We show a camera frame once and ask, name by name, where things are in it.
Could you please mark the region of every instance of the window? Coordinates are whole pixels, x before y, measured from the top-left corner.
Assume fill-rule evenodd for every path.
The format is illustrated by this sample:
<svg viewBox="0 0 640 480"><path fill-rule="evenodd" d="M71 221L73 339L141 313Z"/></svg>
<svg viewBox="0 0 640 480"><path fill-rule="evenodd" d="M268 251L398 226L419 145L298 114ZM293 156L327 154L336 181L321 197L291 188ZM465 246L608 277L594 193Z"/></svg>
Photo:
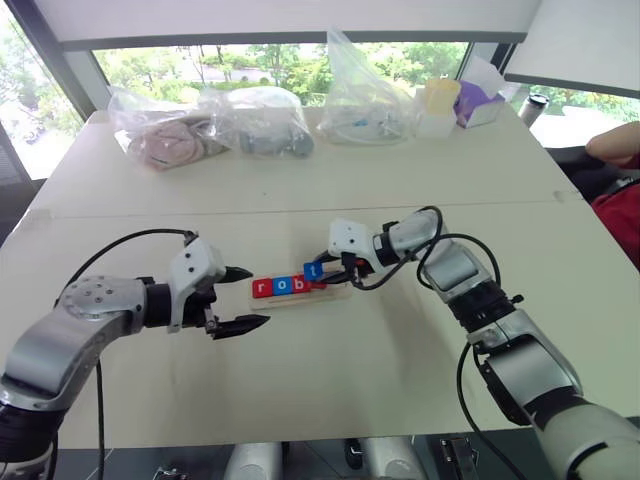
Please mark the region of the window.
<svg viewBox="0 0 640 480"><path fill-rule="evenodd" d="M538 85L514 85L510 103L518 111L529 93L549 98L549 106L531 127L543 147L585 145L592 137L623 123L640 120L640 100L603 93Z"/></svg>
<svg viewBox="0 0 640 480"><path fill-rule="evenodd" d="M51 174L82 126L4 2L0 3L0 123L32 179Z"/></svg>
<svg viewBox="0 0 640 480"><path fill-rule="evenodd" d="M467 43L359 43L380 74L411 90L455 77ZM193 101L203 87L276 85L322 105L332 75L325 44L200 45L94 51L109 83L152 98Z"/></svg>

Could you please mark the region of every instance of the plastic bag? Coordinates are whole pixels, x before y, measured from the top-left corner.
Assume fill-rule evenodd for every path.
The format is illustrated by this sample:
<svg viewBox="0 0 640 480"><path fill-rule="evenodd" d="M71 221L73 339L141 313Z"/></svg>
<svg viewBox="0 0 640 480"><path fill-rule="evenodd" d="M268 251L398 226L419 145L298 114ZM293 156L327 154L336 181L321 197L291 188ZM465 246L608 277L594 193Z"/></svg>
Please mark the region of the plastic bag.
<svg viewBox="0 0 640 480"><path fill-rule="evenodd" d="M200 103L213 112L213 138L228 148L268 156L306 157L313 151L300 99L283 88L205 90Z"/></svg>
<svg viewBox="0 0 640 480"><path fill-rule="evenodd" d="M226 148L210 135L211 111L148 99L113 87L107 108L114 135L127 156L166 170Z"/></svg>
<svg viewBox="0 0 640 480"><path fill-rule="evenodd" d="M411 133L412 100L380 77L339 30L327 32L334 81L318 129L329 141L397 143Z"/></svg>

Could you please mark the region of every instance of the red shirt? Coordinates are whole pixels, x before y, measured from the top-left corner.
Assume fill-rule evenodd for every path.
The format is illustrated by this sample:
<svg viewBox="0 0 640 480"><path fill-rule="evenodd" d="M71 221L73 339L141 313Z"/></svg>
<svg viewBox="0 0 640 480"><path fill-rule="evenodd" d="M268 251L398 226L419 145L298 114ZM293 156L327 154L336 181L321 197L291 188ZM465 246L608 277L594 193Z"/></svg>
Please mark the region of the red shirt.
<svg viewBox="0 0 640 480"><path fill-rule="evenodd" d="M613 195L601 195L591 206L640 270L640 184L630 185Z"/></svg>

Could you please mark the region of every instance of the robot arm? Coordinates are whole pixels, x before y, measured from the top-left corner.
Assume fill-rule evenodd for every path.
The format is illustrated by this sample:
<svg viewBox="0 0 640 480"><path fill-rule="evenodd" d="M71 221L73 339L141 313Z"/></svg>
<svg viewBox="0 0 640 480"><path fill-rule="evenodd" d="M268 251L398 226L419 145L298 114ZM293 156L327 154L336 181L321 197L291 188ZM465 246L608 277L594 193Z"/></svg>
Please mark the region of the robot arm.
<svg viewBox="0 0 640 480"><path fill-rule="evenodd" d="M364 225L337 219L327 252L316 260L340 259L345 267L325 282L351 281L371 289L362 278L384 274L407 256L422 258L430 240L436 243L421 274L467 330L474 354L486 355L479 371L489 392L510 421L533 426L557 478L639 478L640 432L584 399L569 361L476 256L447 235L437 209L386 224L375 235Z"/></svg>
<svg viewBox="0 0 640 480"><path fill-rule="evenodd" d="M51 313L30 327L9 353L0 378L0 479L42 472L65 414L101 352L143 327L204 327L214 339L242 335L269 317L245 315L220 322L211 313L215 283L251 273L225 267L200 238L171 262L168 284L152 279L92 276L62 292Z"/></svg>

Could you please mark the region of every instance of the person's arm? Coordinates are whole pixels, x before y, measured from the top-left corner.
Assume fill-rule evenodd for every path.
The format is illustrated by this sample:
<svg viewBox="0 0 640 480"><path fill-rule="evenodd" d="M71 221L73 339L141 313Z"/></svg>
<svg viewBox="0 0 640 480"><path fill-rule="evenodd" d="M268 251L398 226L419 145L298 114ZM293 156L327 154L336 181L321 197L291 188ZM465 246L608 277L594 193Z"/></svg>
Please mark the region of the person's arm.
<svg viewBox="0 0 640 480"><path fill-rule="evenodd" d="M593 137L587 153L618 167L626 166L640 154L640 122L631 122Z"/></svg>

